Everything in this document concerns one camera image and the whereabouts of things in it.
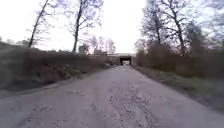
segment grass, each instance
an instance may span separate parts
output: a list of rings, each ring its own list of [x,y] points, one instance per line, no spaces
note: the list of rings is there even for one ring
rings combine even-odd
[[[0,43],[0,90],[22,91],[109,67],[106,57],[41,51]]]
[[[143,67],[134,67],[149,78],[163,83],[214,110],[224,113],[224,80],[185,78]]]

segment sky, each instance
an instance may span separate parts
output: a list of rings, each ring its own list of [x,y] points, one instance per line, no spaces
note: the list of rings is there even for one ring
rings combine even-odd
[[[15,42],[30,36],[27,29],[35,21],[34,11],[39,9],[41,0],[4,0],[0,4],[0,36],[3,40]],[[134,43],[140,38],[142,8],[145,0],[104,0],[101,27],[90,31],[97,37],[111,38],[116,45],[117,53],[134,53]],[[50,40],[40,42],[38,48],[43,50],[71,50],[73,36],[61,28],[63,18],[54,21],[57,24],[47,35]]]

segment gravel road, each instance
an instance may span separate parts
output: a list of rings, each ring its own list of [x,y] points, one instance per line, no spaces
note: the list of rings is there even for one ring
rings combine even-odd
[[[120,66],[0,99],[0,128],[224,128],[224,116]]]

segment concrete bridge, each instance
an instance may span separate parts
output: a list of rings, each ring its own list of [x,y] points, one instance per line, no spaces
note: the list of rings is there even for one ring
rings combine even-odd
[[[118,53],[118,54],[112,54],[112,55],[91,55],[92,57],[99,57],[103,61],[109,60],[112,62],[115,62],[116,64],[124,65],[125,62],[128,62],[129,65],[134,64],[135,60],[135,54],[124,54],[124,53]]]

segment tunnel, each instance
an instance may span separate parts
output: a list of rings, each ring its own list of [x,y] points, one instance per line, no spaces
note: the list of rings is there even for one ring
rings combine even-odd
[[[121,65],[124,65],[125,62],[129,62],[129,65],[131,65],[131,56],[120,56],[119,58]]]

